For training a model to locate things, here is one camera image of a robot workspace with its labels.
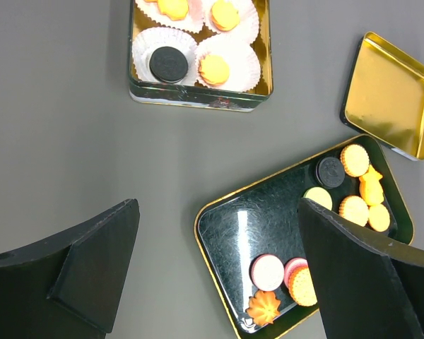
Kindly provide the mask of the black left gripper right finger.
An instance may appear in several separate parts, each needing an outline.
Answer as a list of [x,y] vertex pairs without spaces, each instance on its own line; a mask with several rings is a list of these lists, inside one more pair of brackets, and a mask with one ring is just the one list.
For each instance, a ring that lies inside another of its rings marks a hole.
[[298,220],[328,338],[424,338],[424,251],[308,198]]

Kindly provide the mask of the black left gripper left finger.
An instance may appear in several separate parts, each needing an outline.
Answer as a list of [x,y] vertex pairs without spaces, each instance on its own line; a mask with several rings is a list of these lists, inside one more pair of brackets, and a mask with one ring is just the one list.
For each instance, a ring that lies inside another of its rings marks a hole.
[[140,210],[127,199],[0,254],[0,338],[104,338],[112,332]]

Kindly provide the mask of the gold tin lid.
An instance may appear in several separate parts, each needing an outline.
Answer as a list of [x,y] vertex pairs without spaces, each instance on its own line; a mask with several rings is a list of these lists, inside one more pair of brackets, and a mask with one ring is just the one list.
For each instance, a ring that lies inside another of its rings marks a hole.
[[340,118],[409,160],[424,160],[424,64],[377,33],[365,33]]

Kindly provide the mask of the orange rose cookie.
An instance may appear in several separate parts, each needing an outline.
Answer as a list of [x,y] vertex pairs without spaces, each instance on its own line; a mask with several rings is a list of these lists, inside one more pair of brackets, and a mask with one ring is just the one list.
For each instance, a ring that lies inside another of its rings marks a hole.
[[230,76],[230,67],[220,55],[207,54],[199,61],[199,74],[209,85],[222,85]]

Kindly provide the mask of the orange round bumpy cookie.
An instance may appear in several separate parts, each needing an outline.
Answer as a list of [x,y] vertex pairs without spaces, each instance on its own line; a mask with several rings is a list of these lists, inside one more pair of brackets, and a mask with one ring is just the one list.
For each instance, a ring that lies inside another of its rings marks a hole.
[[231,31],[240,23],[239,11],[230,1],[216,1],[210,12],[211,20],[219,30]]

